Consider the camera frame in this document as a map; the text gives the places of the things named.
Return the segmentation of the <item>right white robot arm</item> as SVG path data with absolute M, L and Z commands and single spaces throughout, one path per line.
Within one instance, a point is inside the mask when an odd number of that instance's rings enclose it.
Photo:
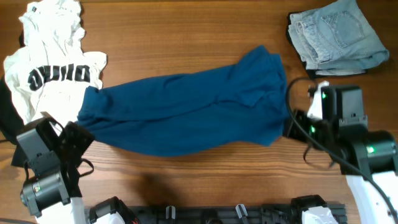
M 308 89 L 308 111 L 290 110 L 284 136 L 329 154 L 355 199 L 362 223 L 397 223 L 397 141 L 370 131 L 357 85 Z

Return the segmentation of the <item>teal blue polo shirt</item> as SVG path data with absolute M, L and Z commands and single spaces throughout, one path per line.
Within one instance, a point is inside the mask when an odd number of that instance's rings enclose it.
M 278 54 L 258 46 L 236 64 L 89 87 L 78 124 L 110 146 L 182 156 L 236 141 L 271 145 L 288 117 Z

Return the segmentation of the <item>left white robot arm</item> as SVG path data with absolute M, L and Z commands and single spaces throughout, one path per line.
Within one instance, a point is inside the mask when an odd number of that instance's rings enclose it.
M 139 224 L 136 214 L 117 197 L 109 198 L 86 209 L 79 188 L 83 174 L 82 163 L 93 164 L 83 158 L 95 137 L 79 125 L 69 122 L 56 133 L 53 118 L 40 118 L 25 125 L 17 135 L 18 145 L 27 159 L 21 201 L 39 224 Z

